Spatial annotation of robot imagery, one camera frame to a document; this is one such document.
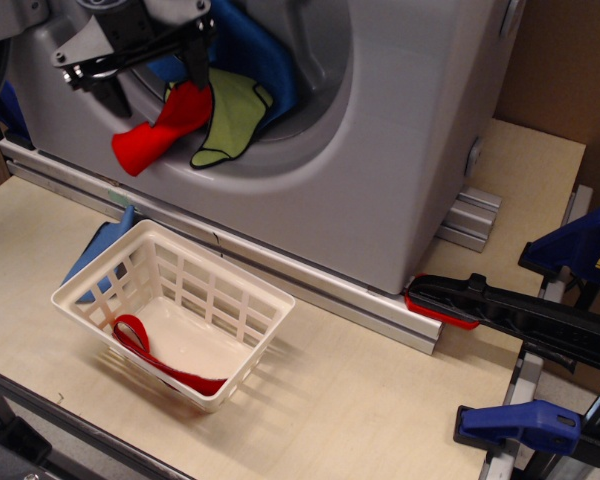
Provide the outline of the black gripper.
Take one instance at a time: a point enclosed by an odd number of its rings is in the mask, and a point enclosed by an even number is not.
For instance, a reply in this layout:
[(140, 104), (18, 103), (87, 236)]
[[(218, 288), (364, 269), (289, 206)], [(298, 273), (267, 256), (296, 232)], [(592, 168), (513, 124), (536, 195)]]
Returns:
[(174, 55), (188, 79), (209, 84), (207, 50), (216, 29), (209, 1), (80, 1), (90, 18), (51, 56), (75, 90), (89, 92), (118, 118), (131, 107), (117, 76), (137, 65)]

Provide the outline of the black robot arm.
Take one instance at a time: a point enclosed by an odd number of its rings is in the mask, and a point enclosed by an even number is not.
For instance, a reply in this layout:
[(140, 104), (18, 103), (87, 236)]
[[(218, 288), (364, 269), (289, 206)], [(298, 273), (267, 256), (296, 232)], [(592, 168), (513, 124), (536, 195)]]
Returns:
[(117, 75), (168, 55), (184, 64), (186, 78), (209, 84), (207, 50), (216, 33), (209, 1), (80, 1), (90, 18), (52, 54), (74, 90), (90, 93), (110, 113), (131, 116)]

